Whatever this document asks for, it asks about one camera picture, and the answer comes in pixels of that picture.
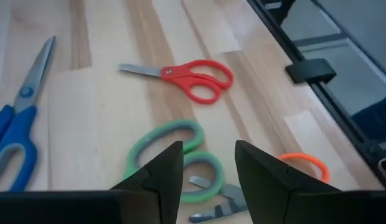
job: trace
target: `green handle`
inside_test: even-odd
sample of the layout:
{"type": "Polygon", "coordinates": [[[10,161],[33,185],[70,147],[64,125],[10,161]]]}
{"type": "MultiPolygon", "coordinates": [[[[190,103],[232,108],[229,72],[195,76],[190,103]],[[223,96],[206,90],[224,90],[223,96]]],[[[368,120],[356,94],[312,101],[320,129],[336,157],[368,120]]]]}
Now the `green handle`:
{"type": "Polygon", "coordinates": [[[222,165],[219,160],[211,153],[204,151],[191,152],[203,143],[204,131],[197,122],[189,119],[170,121],[154,128],[151,132],[143,136],[128,153],[124,179],[130,177],[141,168],[138,163],[139,157],[148,146],[173,131],[183,129],[191,130],[194,133],[194,137],[183,144],[184,168],[186,169],[186,167],[191,164],[204,162],[212,166],[215,170],[215,180],[212,181],[212,185],[207,189],[201,189],[195,192],[182,192],[181,202],[202,202],[217,194],[224,184],[224,170],[222,169],[222,165]]]}

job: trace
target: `black plastic clip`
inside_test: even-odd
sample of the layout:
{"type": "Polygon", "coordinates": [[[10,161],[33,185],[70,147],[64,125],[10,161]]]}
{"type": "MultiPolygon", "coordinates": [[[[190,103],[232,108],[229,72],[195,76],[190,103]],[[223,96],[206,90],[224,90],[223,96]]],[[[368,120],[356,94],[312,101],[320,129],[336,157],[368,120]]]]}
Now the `black plastic clip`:
{"type": "Polygon", "coordinates": [[[295,84],[298,83],[317,83],[329,82],[336,76],[336,72],[329,62],[323,58],[309,59],[302,62],[296,62],[286,67],[295,84]]]}

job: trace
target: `orange scissors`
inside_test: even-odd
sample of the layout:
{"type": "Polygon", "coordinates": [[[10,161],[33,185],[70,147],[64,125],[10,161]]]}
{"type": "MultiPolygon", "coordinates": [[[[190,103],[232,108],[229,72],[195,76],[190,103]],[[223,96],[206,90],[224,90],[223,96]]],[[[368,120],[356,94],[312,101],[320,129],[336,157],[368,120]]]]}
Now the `orange scissors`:
{"type": "Polygon", "coordinates": [[[233,83],[233,73],[229,68],[213,60],[194,60],[184,65],[166,66],[164,68],[151,68],[132,64],[120,64],[118,68],[122,71],[162,78],[166,82],[177,85],[196,103],[202,104],[215,103],[219,99],[222,90],[229,88],[233,83]],[[221,82],[210,75],[191,72],[191,69],[197,66],[218,68],[228,77],[228,81],[221,82]],[[214,97],[206,99],[195,96],[191,91],[193,86],[206,86],[210,88],[214,92],[214,97]]]}

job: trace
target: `scissor handle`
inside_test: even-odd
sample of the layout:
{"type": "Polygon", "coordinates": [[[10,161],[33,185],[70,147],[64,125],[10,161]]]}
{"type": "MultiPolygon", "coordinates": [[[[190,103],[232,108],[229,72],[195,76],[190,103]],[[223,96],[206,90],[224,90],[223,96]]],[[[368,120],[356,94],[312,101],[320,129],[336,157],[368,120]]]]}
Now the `scissor handle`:
{"type": "Polygon", "coordinates": [[[203,202],[216,195],[224,185],[224,169],[219,160],[209,152],[197,151],[190,152],[184,156],[184,169],[196,163],[205,163],[210,165],[215,173],[214,179],[207,188],[197,191],[182,191],[181,202],[196,203],[203,202]]]}
{"type": "Polygon", "coordinates": [[[24,152],[24,162],[10,191],[23,191],[32,175],[37,162],[37,149],[30,140],[30,130],[37,108],[30,106],[16,114],[0,142],[0,176],[11,156],[18,150],[24,152]]]}
{"type": "Polygon", "coordinates": [[[306,161],[309,161],[310,163],[316,165],[321,171],[322,171],[322,177],[321,180],[324,183],[330,182],[330,171],[329,168],[327,168],[327,165],[323,163],[320,159],[310,156],[308,154],[302,153],[302,152],[292,152],[292,153],[286,153],[279,157],[280,160],[283,159],[303,159],[306,161]]]}
{"type": "Polygon", "coordinates": [[[183,143],[184,168],[186,169],[187,166],[195,163],[206,163],[214,169],[215,179],[212,181],[211,186],[206,189],[201,189],[195,192],[182,192],[181,202],[203,202],[204,200],[216,195],[224,184],[224,170],[222,169],[222,165],[219,160],[211,153],[204,151],[191,152],[203,143],[204,131],[197,122],[189,119],[170,121],[156,127],[154,130],[143,136],[128,153],[124,179],[130,177],[141,168],[138,163],[139,157],[141,153],[154,141],[171,132],[185,129],[193,131],[194,137],[183,143]]]}
{"type": "Polygon", "coordinates": [[[225,65],[214,60],[195,60],[184,65],[168,66],[161,69],[161,78],[182,88],[190,99],[197,103],[211,104],[216,102],[221,94],[221,89],[230,87],[233,83],[233,73],[225,65]],[[206,74],[191,72],[197,66],[209,66],[218,68],[228,77],[227,82],[206,74]],[[193,86],[206,86],[214,92],[214,97],[210,99],[195,96],[191,89],[193,86]]]}
{"type": "Polygon", "coordinates": [[[0,110],[0,142],[14,116],[13,107],[5,105],[0,110]]]}
{"type": "Polygon", "coordinates": [[[144,135],[129,151],[126,159],[126,172],[124,174],[124,179],[128,178],[141,168],[138,163],[139,157],[153,142],[174,131],[186,129],[193,131],[194,137],[183,142],[183,153],[187,154],[191,152],[191,150],[200,146],[204,141],[204,131],[195,121],[180,119],[158,126],[151,132],[144,135]]]}

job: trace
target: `metal blade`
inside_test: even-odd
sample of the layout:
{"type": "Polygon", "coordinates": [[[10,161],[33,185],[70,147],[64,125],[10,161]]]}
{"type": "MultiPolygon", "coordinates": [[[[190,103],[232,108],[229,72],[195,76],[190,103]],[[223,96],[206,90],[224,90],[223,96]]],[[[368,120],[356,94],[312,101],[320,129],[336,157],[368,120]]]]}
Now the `metal blade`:
{"type": "Polygon", "coordinates": [[[189,221],[192,223],[200,223],[216,218],[222,218],[238,212],[247,211],[248,207],[245,201],[229,200],[226,203],[215,206],[213,209],[191,215],[189,221]]]}
{"type": "Polygon", "coordinates": [[[50,66],[50,58],[53,53],[56,36],[49,38],[27,74],[23,85],[14,99],[14,110],[16,113],[33,105],[39,94],[40,86],[50,66]]]}
{"type": "Polygon", "coordinates": [[[138,73],[143,75],[151,75],[154,77],[161,76],[161,69],[142,66],[142,65],[119,64],[118,69],[121,71],[133,72],[133,73],[138,73]]]}
{"type": "MultiPolygon", "coordinates": [[[[191,176],[189,182],[203,188],[207,188],[211,184],[211,180],[198,176],[191,176]]],[[[244,200],[242,189],[232,184],[224,184],[219,193],[229,199],[244,200]]]]}

